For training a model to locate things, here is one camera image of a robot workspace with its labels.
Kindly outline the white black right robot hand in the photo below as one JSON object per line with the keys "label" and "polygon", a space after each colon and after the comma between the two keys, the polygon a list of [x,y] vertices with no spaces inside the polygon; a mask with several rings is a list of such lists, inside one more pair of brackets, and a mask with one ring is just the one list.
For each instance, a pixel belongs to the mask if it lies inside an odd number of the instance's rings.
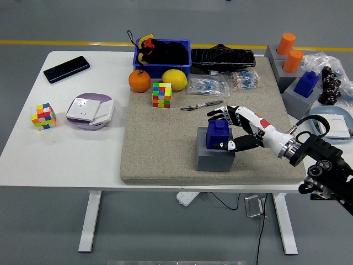
{"label": "white black right robot hand", "polygon": [[241,127],[247,134],[222,143],[215,143],[216,149],[240,152],[257,148],[269,148],[272,153],[282,158],[289,143],[294,141],[290,134],[279,132],[267,120],[252,110],[241,106],[222,106],[207,113],[209,121],[223,120],[228,125]]}

